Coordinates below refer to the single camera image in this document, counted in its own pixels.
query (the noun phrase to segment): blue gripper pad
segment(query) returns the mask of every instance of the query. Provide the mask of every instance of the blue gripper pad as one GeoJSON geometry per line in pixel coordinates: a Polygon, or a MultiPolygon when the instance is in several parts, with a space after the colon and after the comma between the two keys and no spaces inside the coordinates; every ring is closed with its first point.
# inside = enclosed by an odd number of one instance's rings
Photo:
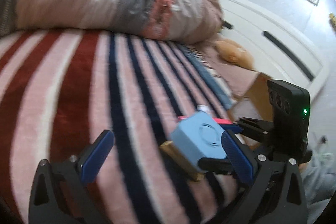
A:
{"type": "Polygon", "coordinates": [[[78,161],[79,176],[83,185],[95,180],[113,144],[114,134],[110,130],[104,130],[95,142],[83,152],[78,161]]]}
{"type": "Polygon", "coordinates": [[[222,147],[238,175],[239,180],[242,183],[251,186],[258,168],[253,152],[249,147],[244,147],[230,130],[223,132],[221,141],[222,147]]]}

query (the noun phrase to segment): metal screw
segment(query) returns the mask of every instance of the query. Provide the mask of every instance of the metal screw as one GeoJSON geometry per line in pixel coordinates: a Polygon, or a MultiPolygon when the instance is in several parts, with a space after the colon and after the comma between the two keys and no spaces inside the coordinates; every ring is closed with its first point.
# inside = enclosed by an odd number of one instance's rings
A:
{"type": "Polygon", "coordinates": [[[48,160],[43,159],[43,160],[40,161],[40,165],[45,166],[47,164],[47,162],[48,162],[48,160]]]}
{"type": "Polygon", "coordinates": [[[69,161],[71,162],[75,162],[77,160],[77,156],[76,155],[71,155],[69,158],[69,161]]]}
{"type": "Polygon", "coordinates": [[[266,156],[263,155],[263,154],[260,154],[260,155],[258,155],[258,160],[265,161],[266,160],[266,156]]]}
{"type": "Polygon", "coordinates": [[[296,165],[296,160],[293,159],[293,158],[290,158],[290,159],[289,159],[289,163],[290,163],[291,165],[296,165]]]}

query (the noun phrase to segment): striped bedding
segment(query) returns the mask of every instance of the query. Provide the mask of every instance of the striped bedding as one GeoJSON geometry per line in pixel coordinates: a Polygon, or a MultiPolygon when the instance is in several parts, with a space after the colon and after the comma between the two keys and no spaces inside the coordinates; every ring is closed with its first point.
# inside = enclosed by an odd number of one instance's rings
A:
{"type": "Polygon", "coordinates": [[[106,31],[38,30],[0,40],[0,192],[28,219],[39,160],[78,154],[104,129],[116,144],[92,198],[114,224],[206,223],[234,199],[230,176],[186,180],[158,146],[198,104],[234,100],[188,48],[106,31]]]}

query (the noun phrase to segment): plush toy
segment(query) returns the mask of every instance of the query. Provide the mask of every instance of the plush toy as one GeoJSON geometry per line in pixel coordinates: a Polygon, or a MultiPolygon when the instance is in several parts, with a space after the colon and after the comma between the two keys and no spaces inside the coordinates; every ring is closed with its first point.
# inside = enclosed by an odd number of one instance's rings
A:
{"type": "Polygon", "coordinates": [[[235,41],[223,38],[217,40],[215,45],[219,56],[226,62],[245,69],[253,70],[253,56],[235,41]]]}

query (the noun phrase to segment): gray fabric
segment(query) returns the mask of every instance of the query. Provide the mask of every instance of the gray fabric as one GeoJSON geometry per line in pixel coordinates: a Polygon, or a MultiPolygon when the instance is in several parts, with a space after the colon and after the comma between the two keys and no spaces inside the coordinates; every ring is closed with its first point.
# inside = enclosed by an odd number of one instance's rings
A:
{"type": "Polygon", "coordinates": [[[308,224],[314,223],[327,206],[336,190],[336,174],[322,165],[319,154],[313,155],[306,169],[301,173],[308,207],[308,224]]]}
{"type": "Polygon", "coordinates": [[[111,31],[139,35],[147,24],[154,0],[120,0],[111,31]]]}
{"type": "Polygon", "coordinates": [[[0,0],[0,37],[15,30],[15,5],[16,0],[0,0]]]}

